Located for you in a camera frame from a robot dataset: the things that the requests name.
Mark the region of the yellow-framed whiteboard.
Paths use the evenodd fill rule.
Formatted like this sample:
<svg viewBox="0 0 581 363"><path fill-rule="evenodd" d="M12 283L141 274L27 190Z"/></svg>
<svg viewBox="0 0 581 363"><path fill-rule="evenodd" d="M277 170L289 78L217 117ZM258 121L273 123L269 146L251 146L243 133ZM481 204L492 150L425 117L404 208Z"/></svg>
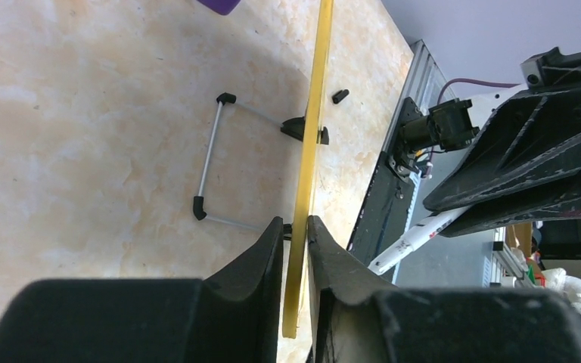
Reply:
<svg viewBox="0 0 581 363"><path fill-rule="evenodd" d="M325 102L325 84L328 73L333 10L334 3L332 1L320 1L292 235L288 255L287 279L284 289L281 335L288 339L295 339L297 337L297 323L300 313L303 266L305 261L307 219L312 205L312 187L318 142L320 140L320 122L322 108Z"/></svg>

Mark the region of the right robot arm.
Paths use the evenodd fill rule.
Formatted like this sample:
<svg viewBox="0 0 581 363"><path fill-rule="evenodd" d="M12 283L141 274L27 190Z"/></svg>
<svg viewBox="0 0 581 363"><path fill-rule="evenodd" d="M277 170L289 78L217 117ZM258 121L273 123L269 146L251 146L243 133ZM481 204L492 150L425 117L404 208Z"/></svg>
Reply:
<svg viewBox="0 0 581 363"><path fill-rule="evenodd" d="M521 222L581 219L581 52L559 48L521 64L527 87L494 107L483 126L454 99L399 127L396 152L465 150L424 199L457 237Z"/></svg>

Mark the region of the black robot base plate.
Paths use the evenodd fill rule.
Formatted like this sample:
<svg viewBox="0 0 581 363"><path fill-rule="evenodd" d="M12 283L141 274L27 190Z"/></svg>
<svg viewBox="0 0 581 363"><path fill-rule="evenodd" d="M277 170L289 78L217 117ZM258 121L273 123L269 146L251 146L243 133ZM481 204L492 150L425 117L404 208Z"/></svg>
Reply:
<svg viewBox="0 0 581 363"><path fill-rule="evenodd" d="M404 98L398 103L347 245L349 252L364 265L369 265L404 233L415 186L393 171L393 149L398 128L406 120L421 115L412 98Z"/></svg>

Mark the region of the black marker cap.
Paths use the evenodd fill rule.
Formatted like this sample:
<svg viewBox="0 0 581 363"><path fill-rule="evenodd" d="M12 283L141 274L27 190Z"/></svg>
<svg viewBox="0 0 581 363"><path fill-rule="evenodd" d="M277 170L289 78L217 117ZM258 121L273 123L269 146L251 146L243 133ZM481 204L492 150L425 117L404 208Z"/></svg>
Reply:
<svg viewBox="0 0 581 363"><path fill-rule="evenodd" d="M339 104L341 101L343 101L348 95L350 94L350 90L349 89L341 89L337 92L335 92L332 96L331 96L331 101L333 102L333 104Z"/></svg>

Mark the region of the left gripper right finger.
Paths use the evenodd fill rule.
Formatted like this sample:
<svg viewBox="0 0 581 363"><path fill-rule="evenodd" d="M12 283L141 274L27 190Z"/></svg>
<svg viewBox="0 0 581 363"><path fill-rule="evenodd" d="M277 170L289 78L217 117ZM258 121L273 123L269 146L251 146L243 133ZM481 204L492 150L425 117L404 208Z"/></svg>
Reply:
<svg viewBox="0 0 581 363"><path fill-rule="evenodd" d="M340 246L318 216L307 225L313 362L388 362L375 296L396 287Z"/></svg>

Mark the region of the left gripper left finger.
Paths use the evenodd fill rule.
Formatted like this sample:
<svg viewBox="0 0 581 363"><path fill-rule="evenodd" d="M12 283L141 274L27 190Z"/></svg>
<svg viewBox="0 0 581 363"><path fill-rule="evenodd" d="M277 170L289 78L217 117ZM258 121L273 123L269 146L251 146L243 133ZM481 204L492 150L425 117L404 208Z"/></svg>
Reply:
<svg viewBox="0 0 581 363"><path fill-rule="evenodd" d="M204 281L207 362L275 362L281 305L284 223L276 216L258 240Z"/></svg>

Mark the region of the white marker pen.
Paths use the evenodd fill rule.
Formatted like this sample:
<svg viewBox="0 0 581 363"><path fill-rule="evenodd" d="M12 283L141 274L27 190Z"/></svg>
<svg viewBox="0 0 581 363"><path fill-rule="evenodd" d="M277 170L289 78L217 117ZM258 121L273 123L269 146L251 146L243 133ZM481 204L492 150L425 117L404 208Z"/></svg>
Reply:
<svg viewBox="0 0 581 363"><path fill-rule="evenodd" d="M368 268L376 275L383 275L398 265L409 254L415 252L440 234L469 209L469 206L465 206L439 213L431 213L428 217L412 226L385 251L374 258Z"/></svg>

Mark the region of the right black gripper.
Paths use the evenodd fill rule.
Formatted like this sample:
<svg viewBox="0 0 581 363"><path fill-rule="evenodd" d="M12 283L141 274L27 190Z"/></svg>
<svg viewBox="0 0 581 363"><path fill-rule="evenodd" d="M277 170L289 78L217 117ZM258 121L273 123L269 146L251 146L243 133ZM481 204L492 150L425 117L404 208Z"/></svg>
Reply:
<svg viewBox="0 0 581 363"><path fill-rule="evenodd" d="M444 237L581 219L581 52L554 47L520 68L527 90L496 108L460 165L424 199L430 211L476 204Z"/></svg>

